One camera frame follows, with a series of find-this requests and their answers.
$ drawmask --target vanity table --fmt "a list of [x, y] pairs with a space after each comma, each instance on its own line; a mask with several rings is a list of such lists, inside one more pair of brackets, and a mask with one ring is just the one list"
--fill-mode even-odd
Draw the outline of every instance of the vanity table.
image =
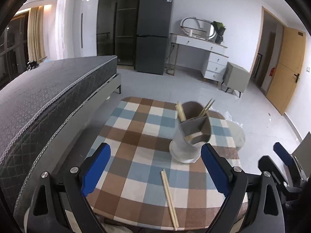
[[207, 51], [205, 54], [206, 56], [204, 62], [201, 67], [201, 72], [204, 79], [211, 79], [214, 81], [222, 82], [222, 77], [226, 71], [227, 62], [229, 58], [224, 55], [227, 49], [226, 46], [222, 46], [214, 42], [203, 40], [197, 37], [190, 37], [187, 35], [180, 35], [180, 34], [171, 34], [171, 46], [173, 44], [177, 45], [177, 51], [175, 56], [174, 69], [171, 70], [175, 71], [179, 45], [192, 46]]

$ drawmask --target pair of chopsticks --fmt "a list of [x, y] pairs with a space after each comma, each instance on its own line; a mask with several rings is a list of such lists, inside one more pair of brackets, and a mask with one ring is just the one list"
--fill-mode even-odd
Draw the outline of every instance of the pair of chopsticks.
[[167, 175], [165, 172], [165, 169], [163, 169], [161, 171], [161, 177], [162, 177], [162, 181], [163, 181], [163, 186], [164, 186], [164, 192], [165, 192], [165, 196], [166, 196], [166, 200], [167, 200], [167, 205], [169, 206], [169, 213], [171, 215], [171, 219], [172, 219], [172, 223], [174, 226], [174, 230], [177, 230], [177, 228], [179, 228], [179, 223], [178, 223], [178, 218], [177, 218], [177, 214], [176, 214], [176, 210], [173, 204], [173, 199], [172, 199], [172, 195], [169, 191], [169, 181], [167, 179]]
[[212, 105], [213, 105], [213, 103], [215, 102], [215, 100], [213, 100], [213, 99], [210, 99], [210, 101], [208, 102], [208, 104], [206, 104], [206, 106], [204, 107], [204, 109], [201, 111], [201, 113], [199, 114], [199, 117], [200, 116], [204, 116], [207, 112], [208, 112], [208, 110], [212, 107]]
[[183, 111], [183, 107], [181, 106], [180, 103], [176, 104], [176, 110], [177, 110], [180, 121], [181, 122], [186, 121], [186, 115], [185, 115], [185, 112]]

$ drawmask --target beige curtain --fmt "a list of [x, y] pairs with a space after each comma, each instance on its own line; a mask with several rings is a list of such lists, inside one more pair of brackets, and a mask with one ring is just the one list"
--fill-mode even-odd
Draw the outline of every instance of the beige curtain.
[[31, 8], [28, 16], [27, 44], [29, 61], [42, 62], [45, 57], [43, 43], [44, 6]]

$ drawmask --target drawer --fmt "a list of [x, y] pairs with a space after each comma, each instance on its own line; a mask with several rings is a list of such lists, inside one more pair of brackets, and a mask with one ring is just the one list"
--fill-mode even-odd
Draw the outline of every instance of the drawer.
[[215, 80], [215, 81], [222, 81], [223, 74], [211, 72], [211, 71], [206, 71], [204, 78], [210, 79], [210, 80]]
[[227, 66], [228, 63], [228, 57], [226, 56], [222, 56], [222, 55], [218, 55], [217, 53], [210, 53], [210, 56], [208, 58], [208, 61], [217, 63], [217, 64], [221, 64], [224, 66]]
[[226, 47], [217, 45], [213, 42], [196, 39], [193, 37], [181, 36], [181, 35], [176, 36], [176, 44], [192, 46], [195, 48], [213, 51], [213, 52], [220, 53], [220, 54], [224, 54], [226, 50]]
[[224, 74], [226, 71], [227, 66], [223, 66], [214, 62], [208, 62], [206, 70], [211, 72], [216, 72], [219, 74]]

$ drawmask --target blue gripper pad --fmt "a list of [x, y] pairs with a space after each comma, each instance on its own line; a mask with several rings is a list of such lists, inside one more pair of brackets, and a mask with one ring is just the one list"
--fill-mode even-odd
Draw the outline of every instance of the blue gripper pad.
[[215, 184], [217, 191], [227, 197], [230, 192], [228, 187], [228, 178], [206, 144], [201, 148], [201, 158]]
[[101, 150], [101, 152], [82, 178], [81, 192], [85, 197], [94, 191], [111, 156], [111, 149], [108, 144], [104, 144], [102, 148], [98, 147], [97, 150]]
[[285, 148], [278, 142], [273, 146], [273, 151], [279, 156], [286, 166], [292, 166], [295, 164], [291, 155], [285, 150]]

